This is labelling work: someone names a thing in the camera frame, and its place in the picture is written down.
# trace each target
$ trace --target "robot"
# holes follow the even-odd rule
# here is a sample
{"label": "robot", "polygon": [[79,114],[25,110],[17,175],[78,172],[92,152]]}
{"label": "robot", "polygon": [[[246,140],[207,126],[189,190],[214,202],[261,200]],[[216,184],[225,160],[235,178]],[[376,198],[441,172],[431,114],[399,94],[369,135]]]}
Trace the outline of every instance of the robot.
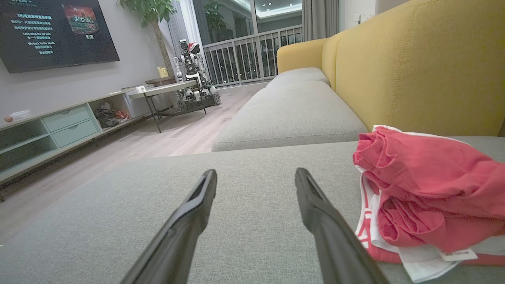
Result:
{"label": "robot", "polygon": [[[221,103],[221,97],[212,85],[212,81],[204,66],[203,56],[200,53],[200,45],[196,42],[188,44],[185,39],[179,41],[182,49],[181,58],[174,57],[179,81],[196,80],[196,86],[180,90],[177,106],[185,111],[196,107],[217,106]],[[184,67],[184,80],[181,65]]]}

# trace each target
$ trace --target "ceiling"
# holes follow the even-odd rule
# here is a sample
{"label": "ceiling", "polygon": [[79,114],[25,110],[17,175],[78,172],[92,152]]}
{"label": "ceiling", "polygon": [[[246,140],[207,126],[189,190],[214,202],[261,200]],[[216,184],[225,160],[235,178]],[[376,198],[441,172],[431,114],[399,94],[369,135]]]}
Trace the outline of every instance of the ceiling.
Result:
{"label": "ceiling", "polygon": [[[233,1],[251,10],[249,0]],[[256,16],[260,19],[301,11],[301,0],[255,0],[255,5]]]}

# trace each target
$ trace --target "sofa backrest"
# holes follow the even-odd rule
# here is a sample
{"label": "sofa backrest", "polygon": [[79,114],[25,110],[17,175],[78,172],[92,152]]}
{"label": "sofa backrest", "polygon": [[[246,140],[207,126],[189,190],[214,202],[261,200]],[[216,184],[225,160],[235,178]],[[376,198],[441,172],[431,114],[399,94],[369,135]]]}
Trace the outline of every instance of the sofa backrest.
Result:
{"label": "sofa backrest", "polygon": [[371,130],[497,136],[505,1],[410,0],[328,39],[322,70]]}

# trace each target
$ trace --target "drawer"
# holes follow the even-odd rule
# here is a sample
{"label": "drawer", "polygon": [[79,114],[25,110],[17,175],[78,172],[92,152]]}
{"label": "drawer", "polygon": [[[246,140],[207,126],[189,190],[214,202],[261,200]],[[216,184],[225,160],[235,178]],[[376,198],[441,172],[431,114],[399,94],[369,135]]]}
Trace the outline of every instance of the drawer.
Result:
{"label": "drawer", "polygon": [[92,120],[88,120],[62,131],[53,133],[53,138],[55,139],[56,144],[58,144],[58,147],[61,148],[96,132],[97,130],[95,124]]}
{"label": "drawer", "polygon": [[63,129],[69,125],[80,121],[90,119],[86,106],[80,106],[74,109],[65,110],[50,116],[42,118],[49,132]]}

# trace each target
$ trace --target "red hat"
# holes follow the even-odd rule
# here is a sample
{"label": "red hat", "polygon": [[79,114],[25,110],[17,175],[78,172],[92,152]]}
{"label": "red hat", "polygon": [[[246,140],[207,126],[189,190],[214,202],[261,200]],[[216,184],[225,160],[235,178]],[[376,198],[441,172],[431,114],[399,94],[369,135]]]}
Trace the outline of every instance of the red hat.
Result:
{"label": "red hat", "polygon": [[198,44],[198,43],[196,43],[196,42],[191,42],[190,44],[188,44],[188,49],[189,49],[189,51],[193,51],[193,49],[194,49],[195,47],[197,47],[197,46],[199,46],[199,44]]}

